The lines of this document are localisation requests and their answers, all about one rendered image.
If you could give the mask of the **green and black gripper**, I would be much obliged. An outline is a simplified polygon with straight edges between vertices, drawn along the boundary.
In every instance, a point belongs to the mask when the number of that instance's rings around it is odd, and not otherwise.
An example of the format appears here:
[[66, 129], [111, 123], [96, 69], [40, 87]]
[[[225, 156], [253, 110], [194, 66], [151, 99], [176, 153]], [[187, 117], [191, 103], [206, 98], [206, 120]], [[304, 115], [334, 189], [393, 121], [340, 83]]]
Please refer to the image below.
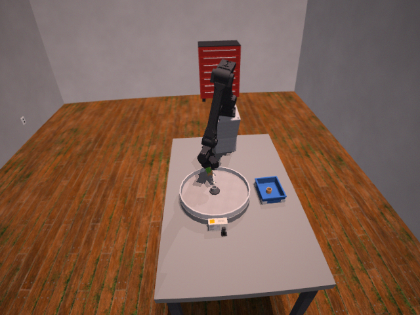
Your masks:
[[201, 163], [201, 162], [199, 162], [199, 163], [206, 170], [207, 174], [208, 174], [208, 172], [211, 172], [211, 169], [210, 169], [210, 165], [209, 164], [208, 165], [205, 165], [204, 163]]

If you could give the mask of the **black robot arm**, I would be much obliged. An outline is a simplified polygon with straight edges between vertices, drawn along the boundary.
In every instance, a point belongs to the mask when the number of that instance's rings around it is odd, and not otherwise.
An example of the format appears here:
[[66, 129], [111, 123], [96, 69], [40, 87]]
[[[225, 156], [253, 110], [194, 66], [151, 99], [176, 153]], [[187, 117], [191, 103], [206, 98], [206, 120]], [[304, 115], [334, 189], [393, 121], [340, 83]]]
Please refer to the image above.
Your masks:
[[[214, 83], [214, 94], [209, 121], [201, 142], [202, 150], [198, 155], [198, 161], [205, 165], [209, 164], [211, 170], [216, 170], [219, 167], [219, 162], [213, 153], [213, 148], [218, 142], [217, 124], [219, 116], [236, 116], [236, 107], [234, 107], [236, 96], [233, 95], [231, 86], [234, 80], [235, 67], [236, 62], [222, 59], [217, 68], [213, 68], [211, 72], [210, 82]], [[213, 155], [210, 156], [211, 154]]]

